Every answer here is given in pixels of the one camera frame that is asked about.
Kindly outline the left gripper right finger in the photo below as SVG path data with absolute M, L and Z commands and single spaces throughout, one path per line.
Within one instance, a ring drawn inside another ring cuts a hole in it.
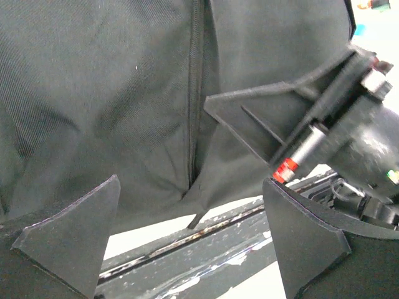
M 267 178 L 264 208 L 287 298 L 398 298 L 398 232 Z

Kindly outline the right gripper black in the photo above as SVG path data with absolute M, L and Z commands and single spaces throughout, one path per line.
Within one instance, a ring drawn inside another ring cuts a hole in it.
M 384 105 L 389 62 L 349 47 L 291 82 L 213 95 L 205 110 L 287 184 L 325 164 L 329 191 L 313 200 L 373 224 L 398 223 L 398 113 Z

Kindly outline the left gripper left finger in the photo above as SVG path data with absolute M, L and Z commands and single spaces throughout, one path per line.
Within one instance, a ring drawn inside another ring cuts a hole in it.
M 113 175 L 70 204 L 1 224 L 1 298 L 93 298 L 120 190 Z

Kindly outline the black student backpack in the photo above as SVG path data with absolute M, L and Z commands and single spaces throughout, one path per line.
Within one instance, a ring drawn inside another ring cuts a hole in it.
M 205 98 L 303 81 L 354 27 L 349 1 L 2 1 L 1 220 L 112 175 L 116 234 L 259 195 Z

